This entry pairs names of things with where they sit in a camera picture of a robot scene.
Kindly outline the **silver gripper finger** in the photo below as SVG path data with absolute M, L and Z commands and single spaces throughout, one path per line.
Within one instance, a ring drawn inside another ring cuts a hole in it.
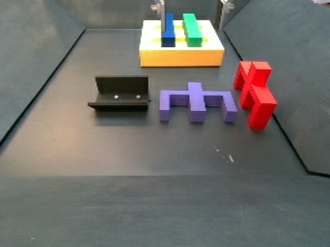
M 235 8 L 234 0 L 219 0 L 220 15 L 219 15 L 219 29 L 223 29 L 226 15 Z
M 166 28 L 166 0 L 154 0 L 151 10 L 158 13 L 162 21 L 162 28 Z

